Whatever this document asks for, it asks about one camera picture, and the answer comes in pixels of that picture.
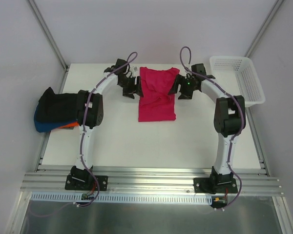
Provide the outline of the pink t shirt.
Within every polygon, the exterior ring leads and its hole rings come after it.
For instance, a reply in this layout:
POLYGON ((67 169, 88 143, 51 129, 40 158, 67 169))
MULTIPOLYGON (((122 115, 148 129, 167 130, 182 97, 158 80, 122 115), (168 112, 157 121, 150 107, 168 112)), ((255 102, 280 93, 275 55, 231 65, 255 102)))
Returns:
POLYGON ((169 94, 180 70, 140 68, 143 96, 139 100, 138 121, 175 121, 175 94, 169 94))

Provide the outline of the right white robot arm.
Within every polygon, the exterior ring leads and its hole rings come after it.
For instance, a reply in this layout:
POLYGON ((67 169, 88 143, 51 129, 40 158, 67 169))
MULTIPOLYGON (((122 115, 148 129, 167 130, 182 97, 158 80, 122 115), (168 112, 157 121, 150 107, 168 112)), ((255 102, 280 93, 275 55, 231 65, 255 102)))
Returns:
POLYGON ((232 169, 238 137, 246 127, 245 99, 234 96, 222 88, 204 65, 185 68, 186 75, 176 75, 169 94, 180 92, 179 99, 192 99, 194 91, 207 95, 215 104, 213 125, 218 133, 217 156, 208 178, 197 178, 198 188, 210 194, 222 191, 235 183, 232 169))

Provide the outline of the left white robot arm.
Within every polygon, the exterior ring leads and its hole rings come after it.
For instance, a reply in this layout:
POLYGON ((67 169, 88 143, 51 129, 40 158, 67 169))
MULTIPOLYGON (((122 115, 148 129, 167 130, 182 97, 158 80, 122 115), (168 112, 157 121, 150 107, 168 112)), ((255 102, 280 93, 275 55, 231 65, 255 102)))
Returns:
POLYGON ((77 93, 77 123, 80 130, 79 154, 70 175, 81 189, 92 186, 94 175, 93 149, 97 127, 104 117, 103 94, 110 87, 120 86, 124 95, 134 98, 135 94, 142 95, 141 84, 138 77, 132 75, 130 63, 134 59, 117 59, 115 65, 104 70, 103 78, 91 91, 80 90, 77 93))

